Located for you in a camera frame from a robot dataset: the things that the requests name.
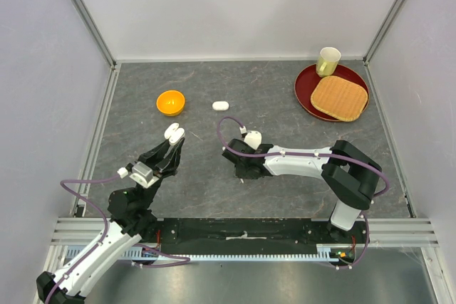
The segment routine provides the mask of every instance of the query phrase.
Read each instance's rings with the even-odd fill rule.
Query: dark red tray
[[[337,65],[333,75],[356,83],[357,85],[360,85],[361,87],[366,89],[366,92],[368,92],[368,102],[366,103],[366,106],[364,106],[364,112],[364,110],[366,110],[369,104],[369,89],[368,85],[366,85],[366,82],[364,82],[362,77],[360,77],[350,68],[347,68],[340,64]],[[311,95],[314,92],[320,80],[321,77],[318,76],[318,74],[316,73],[315,64],[310,65],[309,67],[301,71],[298,77],[296,78],[296,81],[294,81],[294,92],[296,94],[296,97],[298,98],[298,101],[301,104],[301,106],[314,117],[317,117],[318,119],[322,119],[325,121],[338,122],[340,121],[339,119],[336,119],[334,117],[331,117],[330,115],[320,112],[311,103]]]

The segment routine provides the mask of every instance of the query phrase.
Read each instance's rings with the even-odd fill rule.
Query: metal corner post
[[[386,15],[385,20],[383,21],[382,25],[378,29],[378,32],[375,35],[375,38],[373,39],[372,43],[369,46],[369,49],[367,50],[367,52],[364,56],[364,61],[366,64],[369,64],[369,62],[371,61],[373,55],[375,54],[379,45],[385,38],[385,35],[389,31],[391,25],[393,24],[400,9],[403,7],[405,1],[406,0],[394,0],[393,5],[390,8],[390,11]]]
[[[110,52],[106,42],[104,41],[103,37],[101,36],[100,31],[98,30],[95,21],[93,20],[92,16],[90,15],[90,12],[88,11],[86,5],[84,4],[83,0],[71,0],[73,2],[73,5],[76,8],[76,11],[79,13],[81,16],[82,21],[84,22],[85,26],[87,27],[89,33],[95,40],[98,48],[100,49],[100,52],[103,54],[103,57],[106,59],[106,62],[111,67],[114,67],[116,64],[116,61]]]

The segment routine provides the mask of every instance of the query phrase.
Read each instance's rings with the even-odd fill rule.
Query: bowl
[[[179,115],[184,110],[184,106],[185,97],[177,90],[167,90],[157,98],[158,110],[168,117]]]

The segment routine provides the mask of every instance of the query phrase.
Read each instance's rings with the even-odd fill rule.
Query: mug
[[[316,73],[324,78],[325,76],[333,75],[338,62],[341,59],[341,52],[336,48],[327,46],[321,49],[320,57],[316,64]]]

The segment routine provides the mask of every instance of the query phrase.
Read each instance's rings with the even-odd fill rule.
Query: wall
[[[456,279],[456,2],[407,0],[370,69],[414,207]]]
[[[84,0],[120,60],[363,56],[393,0]]]
[[[0,293],[30,303],[109,68],[70,0],[0,0]]]

